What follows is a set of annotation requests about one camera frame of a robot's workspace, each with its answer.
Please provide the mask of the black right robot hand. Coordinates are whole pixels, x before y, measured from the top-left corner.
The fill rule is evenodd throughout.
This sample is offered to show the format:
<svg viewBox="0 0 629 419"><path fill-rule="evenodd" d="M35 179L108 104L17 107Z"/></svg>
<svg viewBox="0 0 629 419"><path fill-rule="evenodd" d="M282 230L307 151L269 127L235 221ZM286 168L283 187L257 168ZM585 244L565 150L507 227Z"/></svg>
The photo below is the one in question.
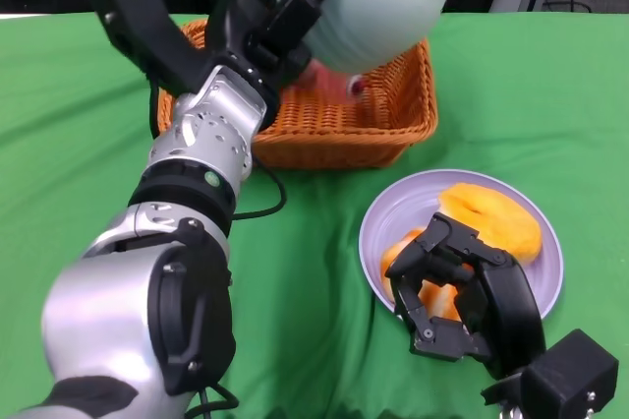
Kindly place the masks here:
<svg viewBox="0 0 629 419"><path fill-rule="evenodd" d="M546 350L542 317L520 264L455 219L435 213L385 275L414 354L451 362L469 356L501 380ZM458 320L429 315L419 297L426 282L455 287Z"/></svg>

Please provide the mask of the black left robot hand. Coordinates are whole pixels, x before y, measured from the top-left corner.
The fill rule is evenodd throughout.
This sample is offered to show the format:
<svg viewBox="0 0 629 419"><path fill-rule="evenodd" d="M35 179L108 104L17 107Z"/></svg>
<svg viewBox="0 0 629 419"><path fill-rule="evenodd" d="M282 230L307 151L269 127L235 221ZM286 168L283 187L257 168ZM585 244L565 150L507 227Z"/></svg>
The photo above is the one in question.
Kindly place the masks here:
<svg viewBox="0 0 629 419"><path fill-rule="evenodd" d="M224 47L273 89L306 72L313 55L305 37L324 0L220 0L205 28L205 48Z"/></svg>

